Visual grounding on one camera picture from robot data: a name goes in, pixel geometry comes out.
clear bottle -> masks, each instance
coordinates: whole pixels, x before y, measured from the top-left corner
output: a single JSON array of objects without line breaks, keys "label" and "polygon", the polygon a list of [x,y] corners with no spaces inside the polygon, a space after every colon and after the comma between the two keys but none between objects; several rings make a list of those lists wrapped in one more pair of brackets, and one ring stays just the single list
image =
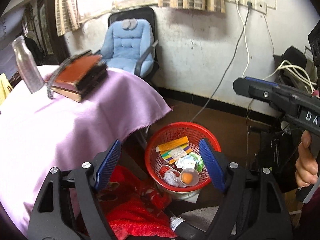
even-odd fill
[{"label": "clear bottle", "polygon": [[40,90],[44,80],[39,73],[31,51],[26,46],[23,36],[19,36],[12,42],[12,48],[16,55],[17,67],[21,78],[24,80],[31,94]]}]

wooden door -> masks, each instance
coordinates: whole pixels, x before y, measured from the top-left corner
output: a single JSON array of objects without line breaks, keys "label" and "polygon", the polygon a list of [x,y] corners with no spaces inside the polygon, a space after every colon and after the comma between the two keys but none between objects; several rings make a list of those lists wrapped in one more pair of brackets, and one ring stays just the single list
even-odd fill
[{"label": "wooden door", "polygon": [[59,65],[67,57],[69,51],[64,36],[58,37],[55,0],[37,0],[38,19],[44,52],[49,65]]}]

plastic cup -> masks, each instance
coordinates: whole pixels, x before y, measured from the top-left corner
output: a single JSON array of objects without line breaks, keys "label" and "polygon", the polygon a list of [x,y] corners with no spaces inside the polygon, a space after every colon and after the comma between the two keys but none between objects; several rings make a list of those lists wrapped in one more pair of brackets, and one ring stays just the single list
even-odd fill
[{"label": "plastic cup", "polygon": [[[184,173],[192,174],[192,181],[189,184],[186,184],[186,183],[184,183],[182,181],[182,176],[183,176]],[[195,186],[199,182],[200,175],[199,175],[199,172],[196,171],[195,169],[188,168],[188,169],[185,169],[185,170],[181,171],[180,180],[181,180],[183,185],[185,185],[187,187],[192,187],[192,186]]]}]

orange ball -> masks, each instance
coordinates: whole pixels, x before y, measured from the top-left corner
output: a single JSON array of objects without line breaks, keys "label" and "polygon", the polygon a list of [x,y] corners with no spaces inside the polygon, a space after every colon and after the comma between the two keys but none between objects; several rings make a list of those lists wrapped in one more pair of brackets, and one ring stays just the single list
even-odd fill
[{"label": "orange ball", "polygon": [[181,175],[181,180],[185,184],[190,184],[193,180],[193,175],[191,173],[184,172]]}]

red blanket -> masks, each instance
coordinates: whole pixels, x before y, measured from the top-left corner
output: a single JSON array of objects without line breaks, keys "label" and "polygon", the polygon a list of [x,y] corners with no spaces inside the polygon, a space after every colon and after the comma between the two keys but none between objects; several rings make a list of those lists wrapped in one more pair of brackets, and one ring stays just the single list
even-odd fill
[{"label": "red blanket", "polygon": [[108,187],[98,194],[102,210],[119,240],[127,236],[175,237],[163,210],[171,202],[153,181],[141,181],[128,169],[116,166]]}]

